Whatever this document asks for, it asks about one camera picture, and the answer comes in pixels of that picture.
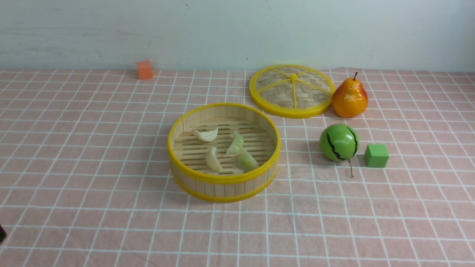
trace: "orange cube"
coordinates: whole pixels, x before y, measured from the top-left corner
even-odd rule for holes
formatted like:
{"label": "orange cube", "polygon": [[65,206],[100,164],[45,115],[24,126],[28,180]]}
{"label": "orange cube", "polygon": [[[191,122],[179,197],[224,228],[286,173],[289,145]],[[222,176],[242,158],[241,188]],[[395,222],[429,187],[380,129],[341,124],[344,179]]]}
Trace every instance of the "orange cube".
{"label": "orange cube", "polygon": [[139,72],[139,79],[153,78],[152,65],[149,60],[137,62],[137,70]]}

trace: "green cube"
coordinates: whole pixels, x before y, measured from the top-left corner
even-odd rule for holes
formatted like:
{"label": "green cube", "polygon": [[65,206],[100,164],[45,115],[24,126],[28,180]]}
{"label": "green cube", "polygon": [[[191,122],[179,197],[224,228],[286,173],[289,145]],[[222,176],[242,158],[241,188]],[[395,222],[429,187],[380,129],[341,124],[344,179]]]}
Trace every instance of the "green cube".
{"label": "green cube", "polygon": [[384,168],[389,159],[388,149],[384,144],[368,144],[364,153],[366,166],[370,168]]}

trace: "white dumpling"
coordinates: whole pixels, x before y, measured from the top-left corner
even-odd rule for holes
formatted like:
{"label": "white dumpling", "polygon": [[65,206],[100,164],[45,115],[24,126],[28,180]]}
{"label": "white dumpling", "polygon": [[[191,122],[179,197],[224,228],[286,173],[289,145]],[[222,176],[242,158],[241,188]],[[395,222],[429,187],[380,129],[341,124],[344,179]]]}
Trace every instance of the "white dumpling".
{"label": "white dumpling", "polygon": [[211,130],[211,131],[206,131],[206,132],[198,132],[197,130],[193,131],[193,134],[198,137],[198,139],[202,142],[212,142],[216,139],[218,136],[218,128]]}
{"label": "white dumpling", "polygon": [[221,164],[218,161],[218,158],[216,157],[216,147],[213,146],[209,152],[206,154],[205,157],[205,163],[206,166],[208,166],[210,169],[215,170],[215,171],[222,171],[223,167],[221,167]]}
{"label": "white dumpling", "polygon": [[242,137],[242,135],[240,135],[237,130],[234,130],[231,136],[234,138],[234,140],[226,151],[226,154],[235,154],[241,152],[244,148],[244,137]]}

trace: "toy watermelon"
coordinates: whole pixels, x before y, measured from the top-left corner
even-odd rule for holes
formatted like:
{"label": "toy watermelon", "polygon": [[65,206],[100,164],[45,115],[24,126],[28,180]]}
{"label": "toy watermelon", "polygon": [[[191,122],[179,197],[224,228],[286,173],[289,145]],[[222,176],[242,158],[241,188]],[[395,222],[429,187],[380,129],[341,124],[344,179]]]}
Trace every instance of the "toy watermelon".
{"label": "toy watermelon", "polygon": [[320,149],[325,157],[334,162],[348,161],[352,178],[351,158],[356,154],[359,146],[358,134],[346,124],[330,125],[320,135]]}

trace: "dark object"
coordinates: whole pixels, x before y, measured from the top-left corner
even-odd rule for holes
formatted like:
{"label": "dark object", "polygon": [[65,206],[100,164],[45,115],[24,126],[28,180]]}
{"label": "dark object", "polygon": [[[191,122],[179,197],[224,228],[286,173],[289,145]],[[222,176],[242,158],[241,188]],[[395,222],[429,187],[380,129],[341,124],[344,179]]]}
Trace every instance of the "dark object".
{"label": "dark object", "polygon": [[0,244],[2,243],[3,240],[5,240],[5,238],[7,238],[7,233],[5,232],[5,230],[2,228],[0,224]]}

